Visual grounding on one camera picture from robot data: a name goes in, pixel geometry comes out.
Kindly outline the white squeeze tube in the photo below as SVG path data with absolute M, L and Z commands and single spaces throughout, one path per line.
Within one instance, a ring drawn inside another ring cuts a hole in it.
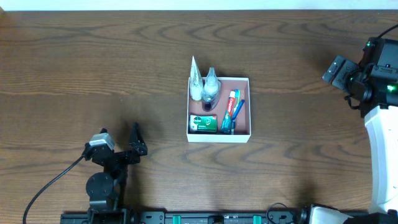
M 194 57 L 192 57 L 192 64 L 190 69 L 189 91 L 191 99 L 195 101 L 201 100 L 201 93 L 203 91 L 203 79 L 201 77 L 198 65 Z

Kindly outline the blue disposable razor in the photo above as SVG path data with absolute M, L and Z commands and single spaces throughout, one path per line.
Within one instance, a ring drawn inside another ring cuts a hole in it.
M 231 118 L 231 135 L 234 134 L 234 131 L 236 129 L 236 118 L 241 110 L 241 108 L 243 107 L 243 104 L 245 103 L 245 100 L 241 100 L 237 106 L 234 109 L 234 113 L 233 116 Z

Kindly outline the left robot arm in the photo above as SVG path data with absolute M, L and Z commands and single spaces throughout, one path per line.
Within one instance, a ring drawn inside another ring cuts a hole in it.
M 85 144 L 84 159 L 103 168 L 102 172 L 93 174 L 86 183 L 91 210 L 107 212 L 119 208 L 128 166 L 140 163 L 141 157 L 148 153 L 138 123 L 134 123 L 128 143 L 130 150 L 115 152 L 115 141 L 106 129 L 102 129 Z

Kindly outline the clear pump soap bottle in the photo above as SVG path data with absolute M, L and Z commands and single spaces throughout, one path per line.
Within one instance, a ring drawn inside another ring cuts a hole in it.
M 220 90 L 221 82 L 216 76 L 215 69 L 210 67 L 201 93 L 201 102 L 204 111 L 209 112 L 215 108 L 220 99 Z

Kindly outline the red and teal toothpaste tube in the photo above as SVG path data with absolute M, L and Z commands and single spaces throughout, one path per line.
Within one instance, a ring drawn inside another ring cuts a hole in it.
M 229 94 L 226 113 L 224 115 L 223 122 L 221 124 L 221 129 L 220 129 L 220 131 L 225 134 L 229 134 L 231 132 L 231 118 L 233 115 L 233 107 L 234 107 L 235 98 L 236 98 L 236 92 L 233 90 Z

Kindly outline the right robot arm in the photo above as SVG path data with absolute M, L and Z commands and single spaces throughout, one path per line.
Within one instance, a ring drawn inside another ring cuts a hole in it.
M 397 59 L 365 57 L 359 63 L 337 56 L 323 80 L 345 91 L 364 118 L 371 145 L 373 191 L 367 214 L 347 214 L 311 205 L 301 223 L 397 223 Z

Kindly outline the green soap bar package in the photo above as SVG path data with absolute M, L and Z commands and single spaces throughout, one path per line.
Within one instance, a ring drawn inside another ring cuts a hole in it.
M 218 129 L 217 116 L 202 116 L 191 114 L 188 127 L 191 132 L 215 133 Z

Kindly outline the green and white toothbrush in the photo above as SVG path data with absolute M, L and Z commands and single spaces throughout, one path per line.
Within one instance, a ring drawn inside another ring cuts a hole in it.
M 238 108 L 238 105 L 240 102 L 241 90 L 235 89 L 234 93 L 235 93 L 235 99 L 234 99 L 234 107 L 233 107 L 232 116 L 234 116 L 234 114 Z

